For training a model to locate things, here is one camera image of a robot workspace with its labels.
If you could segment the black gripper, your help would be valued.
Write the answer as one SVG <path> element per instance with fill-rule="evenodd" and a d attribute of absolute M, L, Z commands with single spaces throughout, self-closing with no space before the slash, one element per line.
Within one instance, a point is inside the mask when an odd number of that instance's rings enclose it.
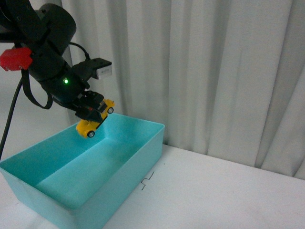
<path fill-rule="evenodd" d="M 89 90 L 88 80 L 96 79 L 96 70 L 110 66 L 110 61 L 83 61 L 70 67 L 66 62 L 62 66 L 53 66 L 39 72 L 38 82 L 51 94 L 53 100 L 68 109 L 82 120 L 97 122 L 101 125 L 106 110 L 103 95 Z"/>

